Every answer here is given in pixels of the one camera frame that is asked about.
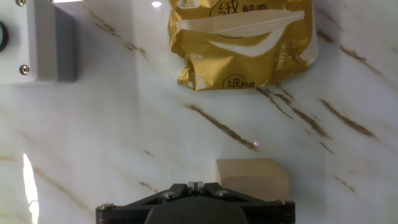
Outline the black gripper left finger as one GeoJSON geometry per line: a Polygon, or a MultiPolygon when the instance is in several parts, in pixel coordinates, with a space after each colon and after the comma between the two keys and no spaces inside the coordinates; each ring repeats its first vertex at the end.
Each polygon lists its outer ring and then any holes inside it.
{"type": "Polygon", "coordinates": [[[117,206],[113,203],[104,203],[95,210],[96,224],[145,223],[155,207],[194,196],[196,190],[196,182],[173,184],[169,189],[128,205],[117,206]]]}

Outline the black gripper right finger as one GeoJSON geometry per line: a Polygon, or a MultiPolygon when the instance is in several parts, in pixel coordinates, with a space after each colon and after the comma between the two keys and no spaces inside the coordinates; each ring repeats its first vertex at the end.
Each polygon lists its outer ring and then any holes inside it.
{"type": "Polygon", "coordinates": [[[295,202],[289,199],[264,201],[224,188],[216,182],[196,182],[196,196],[237,206],[243,211],[248,223],[295,223],[295,202]]]}

